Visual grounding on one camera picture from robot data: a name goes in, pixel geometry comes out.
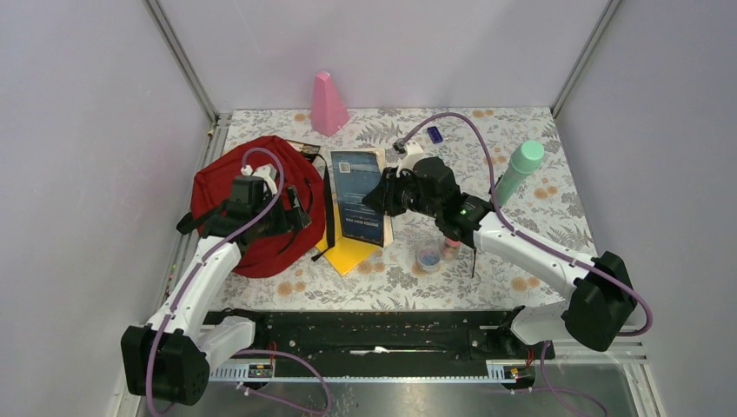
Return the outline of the yellow notebook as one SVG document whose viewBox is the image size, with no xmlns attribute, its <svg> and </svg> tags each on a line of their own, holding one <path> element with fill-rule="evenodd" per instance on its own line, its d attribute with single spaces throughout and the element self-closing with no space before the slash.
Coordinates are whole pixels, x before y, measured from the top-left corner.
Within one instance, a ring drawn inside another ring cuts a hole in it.
<svg viewBox="0 0 737 417">
<path fill-rule="evenodd" d="M 334 227 L 332 229 L 334 236 L 334 245 L 328 248 L 328 229 L 325 229 L 323 238 L 316 244 L 318 249 L 317 260 L 326 259 L 336 272 L 345 275 L 356 268 L 362 261 L 365 261 L 380 247 L 360 242 L 342 235 L 340 220 L 338 219 L 338 207 L 333 203 L 335 213 Z"/>
</svg>

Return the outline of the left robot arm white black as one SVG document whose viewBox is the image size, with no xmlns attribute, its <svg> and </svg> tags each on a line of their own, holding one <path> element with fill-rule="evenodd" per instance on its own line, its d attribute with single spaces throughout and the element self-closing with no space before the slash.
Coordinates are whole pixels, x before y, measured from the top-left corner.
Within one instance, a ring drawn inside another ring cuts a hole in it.
<svg viewBox="0 0 737 417">
<path fill-rule="evenodd" d="M 202 233 L 183 278 L 143 326 L 123 333 L 121 349 L 130 394 L 196 404 L 212 369 L 237 351 L 257 357 L 269 334 L 250 318 L 226 318 L 201 331 L 219 287 L 254 243 L 302 230 L 311 223 L 297 188 L 271 174 L 239 175 L 229 197 L 180 228 Z"/>
</svg>

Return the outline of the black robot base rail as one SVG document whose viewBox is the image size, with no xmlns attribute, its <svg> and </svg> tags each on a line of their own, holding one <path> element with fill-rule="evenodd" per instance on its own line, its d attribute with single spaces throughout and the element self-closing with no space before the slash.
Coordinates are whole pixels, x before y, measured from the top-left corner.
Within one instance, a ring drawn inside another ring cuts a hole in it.
<svg viewBox="0 0 737 417">
<path fill-rule="evenodd" d="M 256 324 L 254 349 L 276 348 L 317 364 L 418 365 L 437 369 L 451 361 L 526 364 L 552 360 L 552 347 L 531 347 L 509 328 L 513 311 L 209 311 L 207 325 L 230 316 Z"/>
</svg>

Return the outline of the red student backpack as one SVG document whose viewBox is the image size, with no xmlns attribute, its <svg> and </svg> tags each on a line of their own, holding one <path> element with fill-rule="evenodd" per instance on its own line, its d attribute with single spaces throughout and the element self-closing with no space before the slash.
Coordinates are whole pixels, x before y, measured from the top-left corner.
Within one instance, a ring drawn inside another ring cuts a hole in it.
<svg viewBox="0 0 737 417">
<path fill-rule="evenodd" d="M 239 275 L 281 273 L 335 231 L 329 173 L 314 160 L 279 136 L 237 146 L 196 173 L 177 231 L 198 233 L 201 257 L 220 241 L 238 249 Z"/>
</svg>

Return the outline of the dark blue book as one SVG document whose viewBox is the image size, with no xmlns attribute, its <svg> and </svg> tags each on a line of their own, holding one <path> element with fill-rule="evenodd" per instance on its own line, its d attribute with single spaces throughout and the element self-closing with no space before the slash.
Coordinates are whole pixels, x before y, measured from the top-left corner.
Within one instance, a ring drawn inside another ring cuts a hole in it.
<svg viewBox="0 0 737 417">
<path fill-rule="evenodd" d="M 386 247 L 394 240 L 392 224 L 385 215 L 363 203 L 382 179 L 385 151 L 378 148 L 332 150 L 337 217 L 342 236 Z"/>
</svg>

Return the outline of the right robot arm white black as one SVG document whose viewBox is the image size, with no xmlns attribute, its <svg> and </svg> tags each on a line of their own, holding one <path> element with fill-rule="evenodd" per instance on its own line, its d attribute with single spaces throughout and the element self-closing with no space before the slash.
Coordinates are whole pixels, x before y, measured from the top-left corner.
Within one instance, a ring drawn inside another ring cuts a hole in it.
<svg viewBox="0 0 737 417">
<path fill-rule="evenodd" d="M 534 344 L 568 336 L 605 352 L 639 305 L 618 255 L 588 257 L 503 223 L 491 201 L 460 190 L 452 170 L 438 157 L 421 159 L 412 169 L 385 169 L 362 201 L 382 215 L 412 211 L 429 216 L 447 238 L 501 257 L 561 296 L 559 302 L 514 313 L 498 335 L 506 356 L 519 358 Z"/>
</svg>

